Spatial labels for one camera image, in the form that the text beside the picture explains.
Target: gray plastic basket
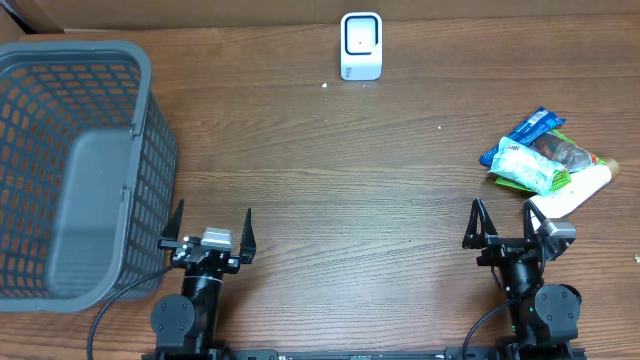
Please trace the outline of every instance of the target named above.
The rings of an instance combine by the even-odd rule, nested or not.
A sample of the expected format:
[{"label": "gray plastic basket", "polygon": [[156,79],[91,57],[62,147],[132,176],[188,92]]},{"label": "gray plastic basket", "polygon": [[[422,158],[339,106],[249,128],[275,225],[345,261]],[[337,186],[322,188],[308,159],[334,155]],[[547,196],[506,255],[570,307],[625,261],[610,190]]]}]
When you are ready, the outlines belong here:
[{"label": "gray plastic basket", "polygon": [[177,146],[150,85],[129,42],[0,46],[0,311],[79,311],[162,266]]}]

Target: white tube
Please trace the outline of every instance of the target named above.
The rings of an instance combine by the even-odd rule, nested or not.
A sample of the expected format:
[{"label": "white tube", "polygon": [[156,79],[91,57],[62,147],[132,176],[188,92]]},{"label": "white tube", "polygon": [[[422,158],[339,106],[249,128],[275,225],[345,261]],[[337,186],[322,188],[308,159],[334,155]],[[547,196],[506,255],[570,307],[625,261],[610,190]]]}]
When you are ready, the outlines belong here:
[{"label": "white tube", "polygon": [[[533,196],[530,200],[544,216],[552,219],[561,218],[607,185],[618,172],[618,163],[613,159],[607,159],[606,164],[591,166],[571,174],[571,182],[561,189],[546,196]],[[533,214],[531,219],[533,228],[537,229],[540,222]]]}]

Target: blue packet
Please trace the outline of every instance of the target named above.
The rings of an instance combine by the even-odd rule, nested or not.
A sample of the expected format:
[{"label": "blue packet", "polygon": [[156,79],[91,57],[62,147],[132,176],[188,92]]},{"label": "blue packet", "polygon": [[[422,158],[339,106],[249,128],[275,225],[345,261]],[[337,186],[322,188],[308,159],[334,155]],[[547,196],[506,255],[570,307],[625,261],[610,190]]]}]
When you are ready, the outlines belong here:
[{"label": "blue packet", "polygon": [[[558,119],[555,113],[552,113],[541,106],[540,109],[533,113],[533,115],[529,116],[527,120],[516,126],[516,128],[511,131],[511,134],[507,135],[507,137],[524,146],[529,146],[533,140],[537,139],[540,135],[564,124],[565,121],[567,120]],[[482,155],[480,157],[480,163],[485,166],[491,166],[493,156],[497,152],[498,145],[494,146],[493,149]]]}]

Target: wooden table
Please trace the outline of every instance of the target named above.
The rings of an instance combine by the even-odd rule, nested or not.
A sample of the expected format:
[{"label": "wooden table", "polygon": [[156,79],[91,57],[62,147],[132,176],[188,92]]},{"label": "wooden table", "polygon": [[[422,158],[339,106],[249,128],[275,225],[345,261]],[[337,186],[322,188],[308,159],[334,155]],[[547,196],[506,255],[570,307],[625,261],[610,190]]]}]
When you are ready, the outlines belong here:
[{"label": "wooden table", "polygon": [[[578,240],[548,283],[583,296],[593,359],[639,358],[640,16],[385,23],[382,78],[339,77],[337,26],[30,36],[126,39],[153,63],[153,92],[180,149],[184,233],[240,234],[252,207],[258,254],[226,279],[219,335],[237,348],[426,350],[459,346],[503,302],[460,247],[474,197],[504,235],[524,196],[478,163],[544,105],[565,133],[622,174],[570,216]],[[138,359],[154,303],[114,306],[98,359]],[[96,308],[0,316],[0,356],[81,359]],[[474,337],[491,344],[506,316]]]}]

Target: crumpled plastic bag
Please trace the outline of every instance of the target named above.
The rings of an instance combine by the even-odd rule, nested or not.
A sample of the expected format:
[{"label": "crumpled plastic bag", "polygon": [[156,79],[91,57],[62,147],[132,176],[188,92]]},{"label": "crumpled plastic bag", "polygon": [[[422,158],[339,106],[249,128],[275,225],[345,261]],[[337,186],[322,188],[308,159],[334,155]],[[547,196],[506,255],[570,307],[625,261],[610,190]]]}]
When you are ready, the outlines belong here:
[{"label": "crumpled plastic bag", "polygon": [[564,166],[551,161],[535,150],[503,137],[493,157],[490,173],[516,181],[540,195],[551,191],[553,176]]}]

